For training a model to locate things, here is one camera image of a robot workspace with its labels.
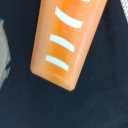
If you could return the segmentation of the teal padded gripper finger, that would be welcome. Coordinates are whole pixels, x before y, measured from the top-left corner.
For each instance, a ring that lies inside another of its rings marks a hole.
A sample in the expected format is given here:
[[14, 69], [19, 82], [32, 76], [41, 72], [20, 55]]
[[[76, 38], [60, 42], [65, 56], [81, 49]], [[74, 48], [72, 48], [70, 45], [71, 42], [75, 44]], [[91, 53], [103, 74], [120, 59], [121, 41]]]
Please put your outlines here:
[[4, 21], [0, 19], [0, 88], [4, 80], [8, 77], [10, 68], [8, 67], [11, 61], [7, 36], [4, 30]]

